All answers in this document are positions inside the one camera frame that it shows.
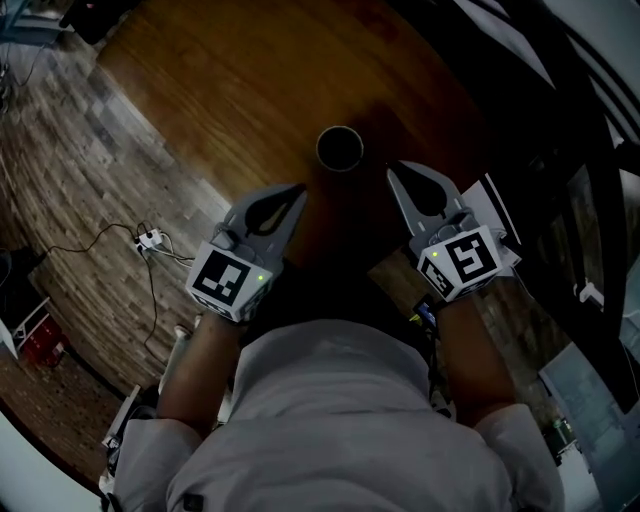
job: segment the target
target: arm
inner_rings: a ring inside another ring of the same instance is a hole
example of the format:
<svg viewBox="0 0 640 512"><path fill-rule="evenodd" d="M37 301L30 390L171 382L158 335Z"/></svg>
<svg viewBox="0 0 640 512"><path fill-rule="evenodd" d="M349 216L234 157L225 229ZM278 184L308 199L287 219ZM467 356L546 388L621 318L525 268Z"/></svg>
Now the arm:
<svg viewBox="0 0 640 512"><path fill-rule="evenodd" d="M511 376L471 298L442 309L438 329L460 423L474 427L492 412L515 403Z"/></svg>
<svg viewBox="0 0 640 512"><path fill-rule="evenodd" d="M216 314L204 316L162 391L158 418L178 420L203 439L209 435L238 358L238 340L243 332L243 328Z"/></svg>

